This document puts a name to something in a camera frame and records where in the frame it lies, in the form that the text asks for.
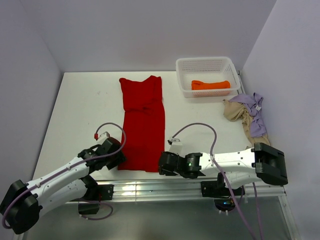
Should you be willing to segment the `red t-shirt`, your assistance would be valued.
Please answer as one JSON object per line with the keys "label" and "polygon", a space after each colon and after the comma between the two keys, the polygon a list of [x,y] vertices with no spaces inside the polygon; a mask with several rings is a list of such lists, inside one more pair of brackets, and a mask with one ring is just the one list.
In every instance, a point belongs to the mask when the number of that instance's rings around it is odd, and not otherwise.
{"label": "red t-shirt", "polygon": [[165,150],[165,109],[162,78],[151,75],[144,81],[119,79],[124,110],[122,149],[126,161],[120,171],[158,172],[158,161]]}

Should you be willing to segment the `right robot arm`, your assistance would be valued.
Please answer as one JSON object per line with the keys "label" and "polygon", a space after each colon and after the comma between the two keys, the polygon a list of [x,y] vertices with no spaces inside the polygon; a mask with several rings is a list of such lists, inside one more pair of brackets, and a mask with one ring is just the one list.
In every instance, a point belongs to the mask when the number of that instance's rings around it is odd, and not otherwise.
{"label": "right robot arm", "polygon": [[165,151],[158,161],[158,173],[186,179],[217,176],[216,189],[222,195],[255,182],[273,186],[288,184],[285,154],[265,143],[255,143],[252,148],[242,151],[214,155],[193,152],[180,156]]}

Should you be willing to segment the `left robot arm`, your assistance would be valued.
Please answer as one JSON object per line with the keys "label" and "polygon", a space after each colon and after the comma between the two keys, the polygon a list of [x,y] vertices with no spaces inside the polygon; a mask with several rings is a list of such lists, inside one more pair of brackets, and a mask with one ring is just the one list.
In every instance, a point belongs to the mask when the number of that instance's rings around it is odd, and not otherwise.
{"label": "left robot arm", "polygon": [[126,158],[124,147],[113,137],[82,150],[76,157],[53,172],[24,183],[12,183],[0,204],[2,226],[17,235],[32,228],[40,217],[66,202],[80,200],[98,204],[100,197],[93,172],[111,170]]}

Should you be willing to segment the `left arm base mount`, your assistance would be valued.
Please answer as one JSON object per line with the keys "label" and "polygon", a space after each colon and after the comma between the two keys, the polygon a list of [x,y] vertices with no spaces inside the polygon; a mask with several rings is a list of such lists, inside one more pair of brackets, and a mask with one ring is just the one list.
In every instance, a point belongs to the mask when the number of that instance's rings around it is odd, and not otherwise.
{"label": "left arm base mount", "polygon": [[112,200],[113,193],[113,184],[98,184],[90,190],[88,196],[84,196],[83,203],[78,203],[78,213],[82,216],[96,215],[102,208],[102,201]]}

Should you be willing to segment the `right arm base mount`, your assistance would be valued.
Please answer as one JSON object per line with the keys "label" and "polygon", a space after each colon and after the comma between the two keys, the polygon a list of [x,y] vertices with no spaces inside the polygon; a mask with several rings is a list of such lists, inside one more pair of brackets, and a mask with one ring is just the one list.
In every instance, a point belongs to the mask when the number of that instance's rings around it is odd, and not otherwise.
{"label": "right arm base mount", "polygon": [[201,181],[200,186],[202,197],[214,198],[214,205],[219,213],[228,214],[236,208],[235,201],[221,173],[218,173],[217,180]]}

